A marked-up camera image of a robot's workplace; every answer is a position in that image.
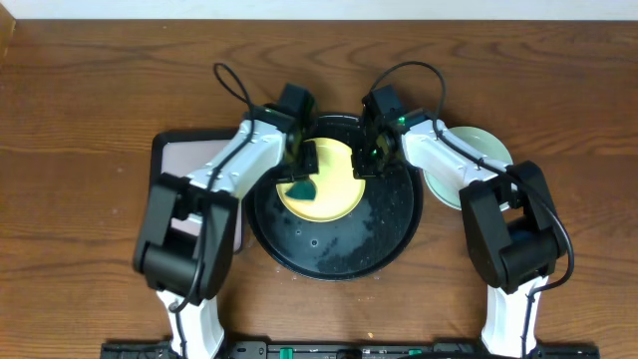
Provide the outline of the green yellow sponge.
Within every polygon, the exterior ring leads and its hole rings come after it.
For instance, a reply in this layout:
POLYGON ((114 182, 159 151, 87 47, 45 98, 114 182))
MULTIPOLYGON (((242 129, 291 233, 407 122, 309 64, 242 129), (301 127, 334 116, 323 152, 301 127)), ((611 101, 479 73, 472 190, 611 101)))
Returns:
POLYGON ((316 185, 311 179, 296 181, 285 191, 285 195, 295 200, 313 201, 317 195, 316 185))

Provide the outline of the yellow plate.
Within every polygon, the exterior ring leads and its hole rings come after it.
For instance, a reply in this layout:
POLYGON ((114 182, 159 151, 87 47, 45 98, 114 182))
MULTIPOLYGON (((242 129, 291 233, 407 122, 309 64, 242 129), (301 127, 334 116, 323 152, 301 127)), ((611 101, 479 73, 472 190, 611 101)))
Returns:
POLYGON ((349 146, 329 138, 311 141, 316 144, 319 161, 319 173, 309 178, 316 185, 315 199, 288 198, 285 191, 294 182, 280 183, 276 191, 285 207, 300 218, 314 222, 336 220, 357 206, 363 197, 366 181, 353 176, 352 149, 349 146))

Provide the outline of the light green plate front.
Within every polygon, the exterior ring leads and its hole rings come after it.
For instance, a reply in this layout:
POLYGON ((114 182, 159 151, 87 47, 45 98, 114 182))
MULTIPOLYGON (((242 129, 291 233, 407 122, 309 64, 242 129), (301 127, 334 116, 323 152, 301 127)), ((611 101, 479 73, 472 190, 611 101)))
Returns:
MULTIPOLYGON (((513 158, 506 146, 493 134, 483 129, 475 127, 454 127, 448 129, 448 132, 493 159, 510 165, 513 164, 513 158)), ((425 183, 432 194, 443 204, 453 209, 462 209, 459 192, 454 190, 449 184, 440 182, 429 173, 425 173, 425 183)))

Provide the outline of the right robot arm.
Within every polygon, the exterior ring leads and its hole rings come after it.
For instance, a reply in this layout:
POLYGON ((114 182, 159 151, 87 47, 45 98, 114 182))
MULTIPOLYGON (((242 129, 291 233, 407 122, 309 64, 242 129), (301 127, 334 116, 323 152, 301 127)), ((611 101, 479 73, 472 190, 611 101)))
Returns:
POLYGON ((469 256, 487 285, 480 340, 491 355, 530 357, 540 294, 563 285, 574 269, 573 244, 542 170, 483 154, 423 110, 366 110, 361 127, 355 177, 402 162, 458 191, 469 256))

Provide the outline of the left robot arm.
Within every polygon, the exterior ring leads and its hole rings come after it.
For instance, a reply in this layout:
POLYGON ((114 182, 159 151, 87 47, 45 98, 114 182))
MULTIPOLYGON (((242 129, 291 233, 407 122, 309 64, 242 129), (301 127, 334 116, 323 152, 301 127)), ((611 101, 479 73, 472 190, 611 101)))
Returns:
POLYGON ((182 177, 162 173, 151 186, 133 266, 163 303, 175 357, 219 351, 225 333, 216 296, 230 269, 240 204, 272 171, 287 181, 316 173, 315 150, 303 141, 312 123, 312 110, 258 106, 211 160, 182 177))

